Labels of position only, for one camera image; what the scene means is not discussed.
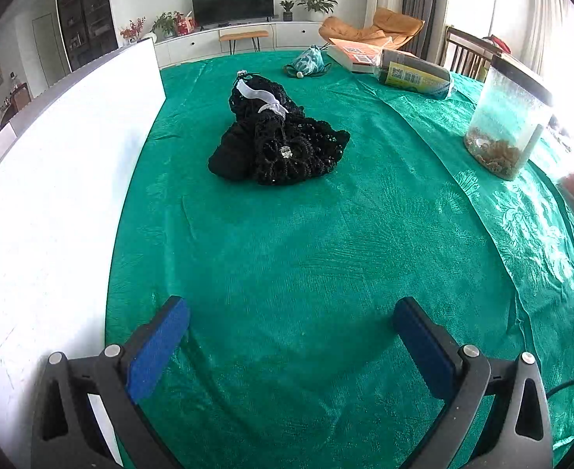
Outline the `yellow green labelled packet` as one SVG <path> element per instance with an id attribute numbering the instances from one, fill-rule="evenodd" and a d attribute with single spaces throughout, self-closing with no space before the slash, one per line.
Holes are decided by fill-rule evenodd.
<path id="1" fill-rule="evenodd" d="M 383 85 L 435 100 L 446 100 L 454 86 L 447 69 L 403 51 L 383 50 L 376 76 Z"/>

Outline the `orange book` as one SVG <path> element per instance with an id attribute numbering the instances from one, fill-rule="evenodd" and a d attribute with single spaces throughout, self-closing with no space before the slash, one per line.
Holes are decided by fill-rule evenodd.
<path id="1" fill-rule="evenodd" d="M 325 51 L 336 63 L 353 73 L 372 74 L 381 65 L 382 49 L 366 43 L 331 38 Z"/>

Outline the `clear jar with black lid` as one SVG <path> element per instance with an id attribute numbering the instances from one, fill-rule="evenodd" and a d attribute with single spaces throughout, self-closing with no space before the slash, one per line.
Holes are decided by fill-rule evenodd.
<path id="1" fill-rule="evenodd" d="M 463 138 L 486 170 L 514 180 L 553 115 L 553 97 L 538 74 L 510 55 L 495 56 Z"/>

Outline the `dark display cabinet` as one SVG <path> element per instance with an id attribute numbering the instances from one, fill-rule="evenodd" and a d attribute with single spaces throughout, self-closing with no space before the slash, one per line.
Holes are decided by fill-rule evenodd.
<path id="1" fill-rule="evenodd" d="M 110 0 L 57 0 L 57 9 L 72 71 L 117 48 Z"/>

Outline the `teal patterned fabric pouch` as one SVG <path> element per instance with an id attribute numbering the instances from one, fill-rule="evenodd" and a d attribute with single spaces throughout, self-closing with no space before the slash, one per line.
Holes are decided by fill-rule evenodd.
<path id="1" fill-rule="evenodd" d="M 324 48 L 310 46 L 284 67 L 285 73 L 296 79 L 320 76 L 328 72 L 330 64 L 324 61 Z"/>

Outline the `black television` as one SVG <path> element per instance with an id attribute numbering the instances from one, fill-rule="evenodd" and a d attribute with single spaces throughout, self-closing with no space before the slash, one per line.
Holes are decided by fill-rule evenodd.
<path id="1" fill-rule="evenodd" d="M 201 27 L 274 15 L 274 0 L 192 0 L 192 6 Z"/>

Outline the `dark wooden chair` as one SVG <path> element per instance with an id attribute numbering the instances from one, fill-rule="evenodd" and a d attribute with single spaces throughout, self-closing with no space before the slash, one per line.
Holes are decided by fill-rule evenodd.
<path id="1" fill-rule="evenodd" d="M 503 50 L 486 39 L 480 39 L 448 25 L 445 29 L 439 65 L 457 73 L 484 82 L 494 56 Z"/>

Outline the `white tv cabinet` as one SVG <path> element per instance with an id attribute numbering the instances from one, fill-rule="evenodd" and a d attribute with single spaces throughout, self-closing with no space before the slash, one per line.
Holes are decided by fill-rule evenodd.
<path id="1" fill-rule="evenodd" d="M 272 21 L 196 31 L 159 41 L 156 60 L 164 69 L 240 52 L 303 51 L 326 44 L 319 28 L 321 23 L 315 21 Z"/>

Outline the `black crochet bag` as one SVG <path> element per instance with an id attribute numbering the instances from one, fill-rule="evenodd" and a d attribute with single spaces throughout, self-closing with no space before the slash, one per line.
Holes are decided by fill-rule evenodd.
<path id="1" fill-rule="evenodd" d="M 226 180 L 282 186 L 331 173 L 351 135 L 308 118 L 282 85 L 247 71 L 237 73 L 229 98 L 235 122 L 208 158 Z"/>

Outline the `green potted plant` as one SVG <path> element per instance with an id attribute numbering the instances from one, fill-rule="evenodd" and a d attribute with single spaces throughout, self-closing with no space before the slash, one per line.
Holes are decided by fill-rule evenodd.
<path id="1" fill-rule="evenodd" d="M 323 21 L 329 14 L 335 12 L 338 0 L 298 0 L 311 20 Z"/>

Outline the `white cardboard box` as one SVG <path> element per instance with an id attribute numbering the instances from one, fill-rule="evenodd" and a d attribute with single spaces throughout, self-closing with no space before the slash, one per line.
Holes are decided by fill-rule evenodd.
<path id="1" fill-rule="evenodd" d="M 66 75 L 0 132 L 0 448 L 18 468 L 48 356 L 104 347 L 120 215 L 164 100 L 145 39 Z"/>

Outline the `orange lounge chair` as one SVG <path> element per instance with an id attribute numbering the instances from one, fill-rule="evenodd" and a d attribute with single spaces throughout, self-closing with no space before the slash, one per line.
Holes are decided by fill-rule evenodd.
<path id="1" fill-rule="evenodd" d="M 424 25 L 421 19 L 378 7 L 370 27 L 357 29 L 330 16 L 322 22 L 319 34 L 326 41 L 342 39 L 387 50 L 399 50 L 410 43 Z"/>

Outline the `small wooden bench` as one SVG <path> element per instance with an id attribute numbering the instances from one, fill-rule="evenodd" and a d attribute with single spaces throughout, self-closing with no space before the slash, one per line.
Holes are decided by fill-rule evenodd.
<path id="1" fill-rule="evenodd" d="M 258 31 L 248 31 L 242 33 L 230 33 L 223 34 L 219 36 L 219 43 L 226 43 L 229 47 L 229 54 L 234 55 L 236 53 L 237 44 L 241 40 L 249 40 L 252 43 L 252 48 L 254 52 L 260 52 L 262 47 L 260 46 L 260 39 L 268 38 L 269 32 L 266 30 Z"/>

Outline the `red flower vase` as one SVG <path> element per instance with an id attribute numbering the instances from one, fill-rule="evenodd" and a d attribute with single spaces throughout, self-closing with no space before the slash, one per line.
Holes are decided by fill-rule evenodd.
<path id="1" fill-rule="evenodd" d="M 136 43 L 143 37 L 145 21 L 145 17 L 131 19 L 125 28 L 120 29 L 124 43 Z"/>

